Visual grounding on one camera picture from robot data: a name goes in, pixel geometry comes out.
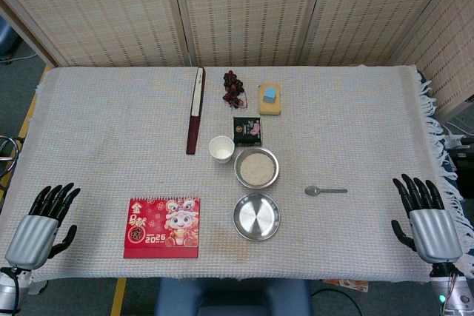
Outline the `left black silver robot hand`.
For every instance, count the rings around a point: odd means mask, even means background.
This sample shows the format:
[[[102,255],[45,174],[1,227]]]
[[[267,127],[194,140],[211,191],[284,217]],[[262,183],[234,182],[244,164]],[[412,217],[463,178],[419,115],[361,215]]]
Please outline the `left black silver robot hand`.
[[[5,259],[10,267],[36,270],[47,260],[69,248],[77,233],[75,224],[69,227],[62,242],[56,243],[55,240],[80,191],[73,183],[46,186],[40,191],[29,212],[20,221],[8,246]]]

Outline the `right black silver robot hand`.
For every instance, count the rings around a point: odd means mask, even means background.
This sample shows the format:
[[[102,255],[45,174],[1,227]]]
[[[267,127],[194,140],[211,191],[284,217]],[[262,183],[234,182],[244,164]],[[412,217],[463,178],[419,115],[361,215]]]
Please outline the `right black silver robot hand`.
[[[455,263],[463,254],[450,213],[437,186],[406,174],[393,183],[399,193],[412,235],[404,233],[397,220],[391,221],[397,239],[426,263]]]

